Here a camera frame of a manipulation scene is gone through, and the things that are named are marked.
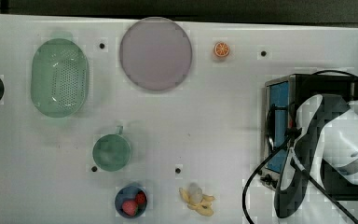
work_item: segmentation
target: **tabletop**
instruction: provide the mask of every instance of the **tabletop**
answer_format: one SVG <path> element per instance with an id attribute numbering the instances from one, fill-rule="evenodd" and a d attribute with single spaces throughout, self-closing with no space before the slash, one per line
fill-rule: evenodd
<path id="1" fill-rule="evenodd" d="M 177 22 L 192 44 L 189 75 L 171 91 L 146 91 L 118 58 L 135 22 L 0 15 L 0 223 L 247 223 L 241 195 L 262 158 L 265 82 L 322 68 L 358 74 L 355 28 Z M 41 114 L 30 95 L 34 54 L 54 31 L 71 32 L 90 67 L 86 103 L 65 119 Z M 217 41 L 231 47 L 224 61 L 213 57 Z M 131 142 L 129 164 L 92 172 L 95 142 L 118 125 Z M 149 204 L 127 220 L 114 199 L 132 182 Z M 216 198 L 212 217 L 180 199 L 193 182 Z M 257 223 L 276 222 L 272 191 L 255 180 L 249 197 Z M 358 216 L 358 202 L 346 206 Z"/>

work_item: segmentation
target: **red fruit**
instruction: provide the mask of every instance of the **red fruit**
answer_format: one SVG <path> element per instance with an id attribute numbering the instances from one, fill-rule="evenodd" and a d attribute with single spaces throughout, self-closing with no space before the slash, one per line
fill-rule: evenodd
<path id="1" fill-rule="evenodd" d="M 135 201 L 139 205 L 143 205 L 146 203 L 146 195 L 141 191 L 135 196 Z"/>
<path id="2" fill-rule="evenodd" d="M 134 200 L 128 200 L 121 205 L 121 208 L 127 215 L 133 217 L 138 211 L 138 204 Z"/>

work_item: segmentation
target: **green strainer basket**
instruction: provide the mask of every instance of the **green strainer basket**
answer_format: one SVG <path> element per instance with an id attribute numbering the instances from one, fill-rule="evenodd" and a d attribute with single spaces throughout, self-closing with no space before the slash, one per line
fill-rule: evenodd
<path id="1" fill-rule="evenodd" d="M 66 37 L 44 43 L 34 55 L 32 66 L 32 101 L 40 112 L 52 118 L 75 113 L 88 94 L 87 58 L 71 41 L 72 35 L 65 34 Z"/>

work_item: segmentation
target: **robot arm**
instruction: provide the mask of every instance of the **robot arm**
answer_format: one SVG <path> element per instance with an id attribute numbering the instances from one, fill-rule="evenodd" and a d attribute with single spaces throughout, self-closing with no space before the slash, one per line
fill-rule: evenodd
<path id="1" fill-rule="evenodd" d="M 322 158 L 358 185 L 358 102 L 351 107 L 340 96 L 315 95 L 296 112 L 301 135 L 288 151 L 275 194 L 278 217 L 290 217 L 304 200 L 310 178 L 320 185 Z"/>

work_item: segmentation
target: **green mug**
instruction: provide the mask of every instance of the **green mug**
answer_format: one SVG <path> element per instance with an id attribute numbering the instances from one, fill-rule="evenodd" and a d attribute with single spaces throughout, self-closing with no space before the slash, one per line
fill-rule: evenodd
<path id="1" fill-rule="evenodd" d="M 116 134 L 108 134 L 95 143 L 92 157 L 101 169 L 113 172 L 129 162 L 131 147 L 122 133 L 123 126 L 117 126 Z"/>

